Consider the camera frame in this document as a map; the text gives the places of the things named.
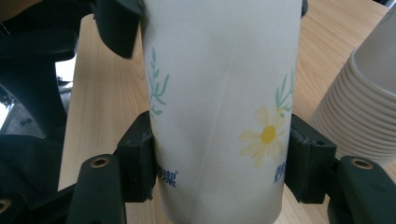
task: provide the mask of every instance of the stack of paper cups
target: stack of paper cups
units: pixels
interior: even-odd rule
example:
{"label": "stack of paper cups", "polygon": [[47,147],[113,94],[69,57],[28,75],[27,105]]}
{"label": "stack of paper cups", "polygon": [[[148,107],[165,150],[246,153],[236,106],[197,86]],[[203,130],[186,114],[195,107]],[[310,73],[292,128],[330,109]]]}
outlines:
{"label": "stack of paper cups", "polygon": [[145,1],[151,128],[173,223],[273,223],[302,1]]}
{"label": "stack of paper cups", "polygon": [[355,49],[311,124],[338,146],[337,156],[386,164],[396,159],[396,12],[392,8]]}

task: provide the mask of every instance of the yellow flower print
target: yellow flower print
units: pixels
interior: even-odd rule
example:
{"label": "yellow flower print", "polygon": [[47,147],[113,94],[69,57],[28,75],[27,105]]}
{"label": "yellow flower print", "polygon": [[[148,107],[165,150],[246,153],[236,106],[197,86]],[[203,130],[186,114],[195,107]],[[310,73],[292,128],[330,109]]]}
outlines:
{"label": "yellow flower print", "polygon": [[256,110],[256,121],[262,127],[260,132],[244,130],[239,134],[239,139],[249,143],[241,149],[243,156],[251,155],[254,167],[262,167],[265,155],[271,155],[275,160],[284,151],[284,145],[279,137],[284,134],[281,130],[286,120],[282,118],[283,107],[276,109],[276,115],[272,119],[266,106]]}

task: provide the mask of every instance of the white paper cup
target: white paper cup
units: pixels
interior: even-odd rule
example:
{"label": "white paper cup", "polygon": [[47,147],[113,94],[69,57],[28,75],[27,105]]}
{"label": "white paper cup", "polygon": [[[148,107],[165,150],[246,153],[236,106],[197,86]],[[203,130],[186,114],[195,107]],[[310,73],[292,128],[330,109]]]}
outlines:
{"label": "white paper cup", "polygon": [[354,63],[362,74],[383,91],[396,94],[396,6],[356,50]]}
{"label": "white paper cup", "polygon": [[163,208],[174,223],[281,209],[301,1],[145,1]]}

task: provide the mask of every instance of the wooden table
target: wooden table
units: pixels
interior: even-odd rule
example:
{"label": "wooden table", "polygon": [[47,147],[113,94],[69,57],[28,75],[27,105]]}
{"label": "wooden table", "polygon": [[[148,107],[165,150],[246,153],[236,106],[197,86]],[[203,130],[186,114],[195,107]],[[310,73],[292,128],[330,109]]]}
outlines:
{"label": "wooden table", "polygon": [[[374,29],[388,9],[371,0],[310,0],[303,18],[293,113],[309,120],[350,52]],[[107,49],[92,16],[82,20],[74,87],[69,107],[59,188],[77,181],[88,158],[112,153],[141,112],[148,110],[140,35],[132,60]],[[386,171],[396,181],[396,162]],[[130,223],[171,223],[159,191],[148,203],[127,204]],[[298,204],[285,188],[276,223],[328,223],[327,204]]]}

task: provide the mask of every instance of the screw hole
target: screw hole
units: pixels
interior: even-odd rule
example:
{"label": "screw hole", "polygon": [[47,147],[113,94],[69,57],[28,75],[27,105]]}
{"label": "screw hole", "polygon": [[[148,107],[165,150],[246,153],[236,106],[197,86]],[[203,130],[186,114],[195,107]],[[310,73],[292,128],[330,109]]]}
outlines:
{"label": "screw hole", "polygon": [[98,158],[94,161],[91,161],[90,166],[92,168],[100,168],[100,167],[104,167],[108,164],[109,159],[108,158]]}
{"label": "screw hole", "polygon": [[0,200],[0,214],[5,212],[9,206],[11,205],[11,201],[7,199]]}
{"label": "screw hole", "polygon": [[374,166],[370,162],[362,159],[354,158],[351,160],[351,163],[356,167],[359,167],[364,170],[372,170],[374,168]]}

